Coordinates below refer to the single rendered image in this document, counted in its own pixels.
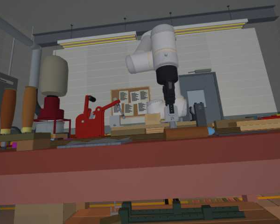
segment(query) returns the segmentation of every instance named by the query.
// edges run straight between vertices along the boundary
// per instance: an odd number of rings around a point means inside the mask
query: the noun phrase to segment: door
[[[189,107],[194,103],[204,103],[207,123],[223,120],[221,100],[215,72],[179,76],[181,94],[187,100],[187,115],[183,121],[190,121]]]

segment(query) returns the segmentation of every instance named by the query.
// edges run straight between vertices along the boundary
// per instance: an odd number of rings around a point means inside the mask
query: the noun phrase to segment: cork board
[[[149,86],[142,86],[142,87],[135,87],[135,88],[125,88],[125,89],[111,90],[111,102],[114,101],[113,100],[114,98],[120,99],[119,92],[125,92],[125,93],[127,93],[125,102],[128,101],[128,103],[131,104],[132,103],[131,92],[138,92],[138,91],[142,91],[142,93],[143,92],[148,92],[147,102],[150,101],[150,88],[149,88]],[[126,115],[125,114],[125,103],[121,103],[121,101],[120,101],[121,110],[124,113],[124,115],[126,116],[126,118],[135,118],[135,117],[144,117],[145,116],[145,114],[138,114],[138,104],[133,104],[133,115]]]

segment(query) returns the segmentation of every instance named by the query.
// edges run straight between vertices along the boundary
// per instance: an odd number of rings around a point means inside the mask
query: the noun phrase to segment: ceiling beam
[[[249,23],[275,21],[276,16],[274,6],[244,8],[230,10],[232,20],[248,19]],[[212,13],[185,15],[172,17],[173,26],[184,26],[191,24],[200,24],[208,22],[228,21],[231,19],[228,10]],[[160,24],[170,24],[170,17],[159,18],[154,20],[135,21],[127,23],[117,23],[103,26],[77,28],[72,30],[72,38],[81,38],[88,36],[107,35],[136,31],[137,36],[143,35]],[[49,33],[34,34],[34,41],[42,47],[57,46],[57,41],[70,39],[71,30],[61,30]]]

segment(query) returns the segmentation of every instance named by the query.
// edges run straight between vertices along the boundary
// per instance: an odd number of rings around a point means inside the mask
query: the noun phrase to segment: wall
[[[264,58],[278,113],[280,113],[280,0],[274,7],[279,18],[273,22],[249,24],[254,27]]]
[[[0,17],[21,31],[27,37],[31,38],[31,31],[25,30],[20,24],[8,17],[2,11],[0,11]],[[12,36],[0,29],[0,72],[6,75],[8,75],[9,71],[13,39],[14,38]],[[52,55],[53,49],[55,48],[42,49],[42,61],[45,56]],[[18,79],[18,88],[13,126],[16,126],[20,129],[22,128],[22,104],[25,86],[29,85],[31,57],[32,50],[18,40],[15,40],[11,76]],[[44,96],[41,93],[38,94],[38,101],[40,105],[43,104]]]
[[[61,98],[65,118],[83,112],[85,95],[97,98],[90,108],[111,102],[110,90],[150,86],[151,99],[163,99],[154,71],[129,74],[125,57],[140,41],[57,50],[69,64],[68,93]],[[255,29],[177,36],[179,75],[211,68],[217,74],[224,117],[276,113],[272,90]],[[105,111],[109,125],[111,110]],[[143,118],[121,120],[122,124],[144,122]]]

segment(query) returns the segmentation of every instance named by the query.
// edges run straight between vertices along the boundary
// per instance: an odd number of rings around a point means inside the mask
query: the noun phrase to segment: workbench
[[[280,131],[0,150],[0,205],[280,193]]]

